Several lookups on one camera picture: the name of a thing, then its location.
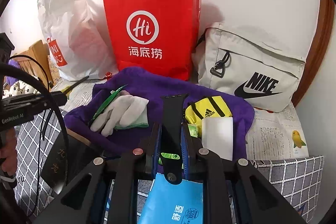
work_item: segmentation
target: black metal clip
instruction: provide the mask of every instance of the black metal clip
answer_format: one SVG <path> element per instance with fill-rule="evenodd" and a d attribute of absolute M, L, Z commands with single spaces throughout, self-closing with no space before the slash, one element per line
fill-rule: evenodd
<path fill-rule="evenodd" d="M 227 61 L 229 61 L 229 59 L 230 59 L 230 52 L 226 51 L 223 59 L 217 61 L 215 66 L 210 69 L 210 73 L 219 78 L 223 78 L 225 74 L 225 64 Z"/>

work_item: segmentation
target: wooden headboard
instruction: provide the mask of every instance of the wooden headboard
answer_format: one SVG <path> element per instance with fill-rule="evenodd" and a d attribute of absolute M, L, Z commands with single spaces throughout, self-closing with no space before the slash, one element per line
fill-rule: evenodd
<path fill-rule="evenodd" d="M 320 10 L 316 33 L 306 59 L 306 66 L 292 102 L 296 106 L 313 82 L 326 53 L 334 24 L 335 3 L 333 0 L 320 0 Z"/>
<path fill-rule="evenodd" d="M 37 62 L 39 62 L 41 66 L 44 68 L 49 81 L 52 81 L 48 65 L 47 52 L 44 48 L 42 40 L 35 42 L 33 45 L 29 47 L 27 51 L 21 52 L 19 54 L 28 55 L 34 58 Z M 45 87 L 48 86 L 48 82 L 43 71 L 35 62 L 25 57 L 16 57 L 14 58 L 14 60 L 19 63 L 21 69 L 23 69 L 25 72 L 31 75 L 40 78 Z"/>

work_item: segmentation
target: white circle logo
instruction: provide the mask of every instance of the white circle logo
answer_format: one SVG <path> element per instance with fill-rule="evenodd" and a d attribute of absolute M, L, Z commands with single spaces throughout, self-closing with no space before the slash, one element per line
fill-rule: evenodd
<path fill-rule="evenodd" d="M 158 21 L 147 11 L 132 13 L 127 19 L 126 29 L 129 37 L 142 45 L 154 42 L 159 35 Z"/>

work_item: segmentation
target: nike swoosh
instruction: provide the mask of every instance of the nike swoosh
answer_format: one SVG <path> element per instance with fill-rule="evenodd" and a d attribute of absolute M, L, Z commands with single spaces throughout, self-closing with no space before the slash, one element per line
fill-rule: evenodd
<path fill-rule="evenodd" d="M 249 93 L 246 92 L 244 90 L 244 85 L 247 83 L 247 81 L 245 83 L 243 83 L 242 85 L 240 85 L 236 90 L 235 90 L 235 96 L 238 97 L 242 97 L 243 99 L 251 99 L 251 98 L 258 98 L 258 97 L 265 97 L 265 96 L 271 96 L 271 95 L 275 95 L 275 94 L 279 94 L 282 92 L 276 92 L 276 93 L 271 93 L 271 94 L 267 94 L 267 93 Z"/>

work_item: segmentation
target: yellow bag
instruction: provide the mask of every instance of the yellow bag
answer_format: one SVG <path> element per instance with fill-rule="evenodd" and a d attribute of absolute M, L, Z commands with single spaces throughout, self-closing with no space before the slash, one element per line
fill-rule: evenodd
<path fill-rule="evenodd" d="M 232 113 L 221 96 L 207 97 L 190 103 L 185 110 L 188 123 L 197 125 L 199 137 L 202 136 L 202 119 L 207 117 L 232 117 Z"/>

